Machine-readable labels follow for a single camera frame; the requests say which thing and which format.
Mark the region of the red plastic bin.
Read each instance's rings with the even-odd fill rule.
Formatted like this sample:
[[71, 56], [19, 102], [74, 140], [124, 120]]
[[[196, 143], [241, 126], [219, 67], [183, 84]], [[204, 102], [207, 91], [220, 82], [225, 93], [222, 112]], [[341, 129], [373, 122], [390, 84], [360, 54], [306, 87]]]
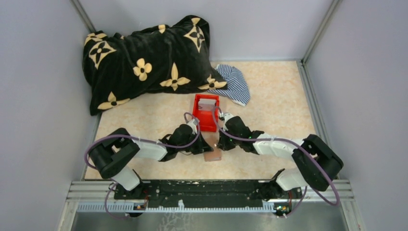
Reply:
[[216, 99], [217, 103], [216, 106], [219, 106], [219, 97], [217, 95], [209, 95], [209, 94], [196, 94], [194, 98], [192, 114], [199, 119], [199, 125], [201, 127], [201, 131], [205, 132], [216, 132], [218, 130], [216, 126], [216, 122], [218, 121], [218, 115], [216, 114], [217, 111], [199, 111], [198, 110], [198, 101], [200, 98], [206, 99]]

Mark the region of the pink leather card holder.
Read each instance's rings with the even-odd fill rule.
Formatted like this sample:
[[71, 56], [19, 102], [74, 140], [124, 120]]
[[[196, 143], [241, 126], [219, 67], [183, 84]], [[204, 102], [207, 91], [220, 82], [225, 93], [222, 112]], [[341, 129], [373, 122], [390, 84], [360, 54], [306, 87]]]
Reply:
[[212, 147], [212, 151], [204, 153], [204, 160], [206, 162], [220, 161], [222, 159], [222, 152], [218, 148], [218, 138], [215, 135], [205, 135], [205, 141]]

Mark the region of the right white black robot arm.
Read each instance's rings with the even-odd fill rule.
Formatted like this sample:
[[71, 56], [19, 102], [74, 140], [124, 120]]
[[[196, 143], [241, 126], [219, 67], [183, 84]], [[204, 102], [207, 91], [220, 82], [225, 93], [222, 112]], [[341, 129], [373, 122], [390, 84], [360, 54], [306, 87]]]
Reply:
[[239, 116], [220, 114], [223, 126], [219, 128], [218, 148], [229, 151], [240, 147], [247, 153], [270, 155], [290, 160], [296, 167], [283, 169], [272, 178], [271, 193], [284, 198], [290, 190], [310, 186], [323, 192], [344, 167], [341, 158], [317, 135], [304, 139], [275, 138], [263, 131], [251, 131]]

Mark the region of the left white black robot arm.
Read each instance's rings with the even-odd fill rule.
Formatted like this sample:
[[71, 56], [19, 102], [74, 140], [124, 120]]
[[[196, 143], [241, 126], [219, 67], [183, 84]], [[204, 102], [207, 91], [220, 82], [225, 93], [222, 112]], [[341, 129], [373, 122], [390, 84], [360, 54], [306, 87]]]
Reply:
[[139, 199], [144, 186], [138, 174], [128, 167], [133, 158], [166, 162], [180, 152], [203, 154], [211, 151], [213, 148], [204, 140], [198, 119], [193, 118], [156, 141], [131, 136], [125, 128], [119, 128], [94, 142], [86, 151], [85, 160], [103, 179], [113, 180], [132, 199]]

